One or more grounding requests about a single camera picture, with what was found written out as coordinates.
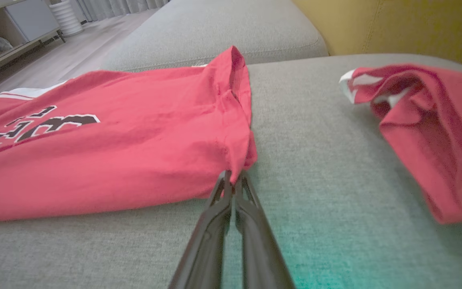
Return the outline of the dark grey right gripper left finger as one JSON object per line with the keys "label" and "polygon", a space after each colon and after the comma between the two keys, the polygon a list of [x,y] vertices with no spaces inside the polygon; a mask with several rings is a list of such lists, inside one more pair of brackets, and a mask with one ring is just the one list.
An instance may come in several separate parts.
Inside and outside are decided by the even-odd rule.
{"label": "dark grey right gripper left finger", "polygon": [[231,172],[220,174],[178,263],[170,289],[220,289],[232,207]]}

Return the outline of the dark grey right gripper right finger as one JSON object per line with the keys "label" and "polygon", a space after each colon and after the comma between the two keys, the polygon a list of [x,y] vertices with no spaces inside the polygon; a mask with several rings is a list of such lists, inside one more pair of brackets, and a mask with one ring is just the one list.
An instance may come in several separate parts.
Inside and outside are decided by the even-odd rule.
{"label": "dark grey right gripper right finger", "polygon": [[242,235],[244,289],[294,289],[265,212],[246,172],[235,183],[236,228]]}

